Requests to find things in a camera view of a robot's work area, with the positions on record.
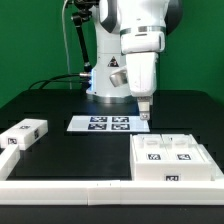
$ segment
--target black table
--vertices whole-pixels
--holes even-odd
[[[68,133],[73,115],[138,115],[136,102],[102,104],[78,90],[25,91],[0,109],[0,132],[24,118],[49,132],[8,180],[130,180],[130,133]],[[224,108],[198,91],[157,91],[152,134],[192,134],[224,170]],[[223,223],[224,206],[0,206],[2,223]]]

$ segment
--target white container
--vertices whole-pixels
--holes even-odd
[[[131,135],[132,180],[211,181],[215,166],[204,150],[192,136]]]

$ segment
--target white block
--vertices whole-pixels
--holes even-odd
[[[9,145],[0,155],[0,180],[6,180],[20,159],[18,145]]]
[[[158,135],[131,136],[130,166],[134,181],[214,179],[213,163],[192,136],[172,135],[163,138],[165,143],[161,143]]]
[[[120,181],[92,182],[88,187],[88,205],[120,204]]]
[[[24,119],[0,135],[1,148],[18,144],[26,150],[48,132],[46,120]]]
[[[2,181],[0,204],[87,205],[88,181]]]
[[[223,181],[121,181],[121,204],[223,205],[223,186]]]

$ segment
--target black cable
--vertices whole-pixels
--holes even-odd
[[[59,76],[55,76],[49,80],[46,80],[46,82],[44,82],[39,89],[43,89],[46,85],[48,85],[52,80],[57,80],[57,79],[63,79],[63,78],[70,78],[70,77],[78,77],[79,73],[74,73],[74,74],[65,74],[65,75],[59,75]]]
[[[50,82],[87,83],[87,81],[60,81],[60,80],[50,80],[50,79],[48,79],[48,80],[40,80],[40,81],[34,82],[32,85],[30,85],[30,87],[28,88],[28,90],[31,90],[33,86],[35,86],[35,85],[37,85],[39,83],[42,83],[42,82],[47,82],[47,84],[49,84]]]

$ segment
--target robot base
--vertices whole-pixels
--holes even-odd
[[[126,96],[126,97],[103,97],[93,94],[87,94],[87,99],[96,101],[99,103],[129,103],[136,101],[136,99],[132,96]]]

